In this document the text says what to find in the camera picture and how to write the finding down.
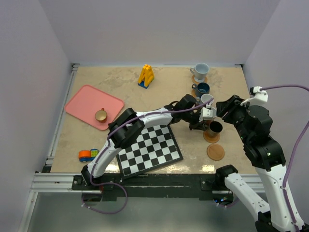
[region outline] yellow block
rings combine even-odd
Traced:
[[[154,72],[149,64],[145,64],[141,70],[138,83],[144,82],[144,86],[147,87],[154,80]]]

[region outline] mug handle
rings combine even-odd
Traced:
[[[190,72],[193,74],[193,75],[195,75],[195,69],[192,67],[192,68],[190,68]]]

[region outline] gray floor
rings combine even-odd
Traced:
[[[100,202],[113,210],[124,202]],[[102,215],[81,207],[80,193],[40,193],[29,232],[255,232],[254,221],[239,202],[223,209],[198,199],[129,198],[115,215]]]

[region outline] chessboard border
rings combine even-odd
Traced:
[[[173,133],[173,131],[172,131],[172,128],[170,127],[170,125],[166,125],[166,126],[167,126],[167,128],[168,128],[168,130],[169,130],[169,133],[171,134],[172,140],[174,141],[176,150],[177,150],[178,153],[179,153],[179,158],[173,159],[173,160],[170,160],[170,161],[167,161],[166,163],[161,163],[161,164],[159,164],[159,165],[157,165],[157,166],[153,166],[153,167],[151,167],[151,168],[147,168],[147,169],[144,169],[144,170],[142,170],[142,171],[138,171],[138,172],[136,172],[136,173],[131,173],[131,174],[129,174],[129,175],[124,175],[124,173],[123,173],[123,168],[122,168],[121,161],[120,161],[120,156],[117,154],[117,155],[116,155],[116,158],[117,158],[117,162],[118,162],[118,166],[119,166],[119,171],[120,171],[120,174],[121,174],[121,178],[122,178],[123,180],[128,179],[128,178],[133,177],[133,176],[137,176],[137,175],[140,175],[140,174],[144,174],[144,173],[146,173],[146,172],[150,172],[150,171],[156,170],[156,169],[158,169],[158,168],[162,168],[162,167],[168,166],[170,163],[176,163],[176,162],[178,162],[178,161],[183,160],[183,154],[182,154],[181,151],[180,151],[180,148],[179,148],[179,146],[178,146],[178,143],[177,143],[177,141],[176,141],[176,138],[175,138],[175,136],[174,136],[174,133]]]

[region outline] wall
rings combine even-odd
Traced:
[[[40,0],[71,61],[244,63],[279,0]]]
[[[37,0],[0,7],[0,231],[17,231],[46,160],[69,61]]]
[[[300,84],[309,86],[309,1],[281,0],[244,66],[248,86]],[[294,143],[309,119],[309,94],[302,89],[268,91],[271,135],[290,158]],[[300,142],[289,182],[296,206],[309,222],[309,131]]]

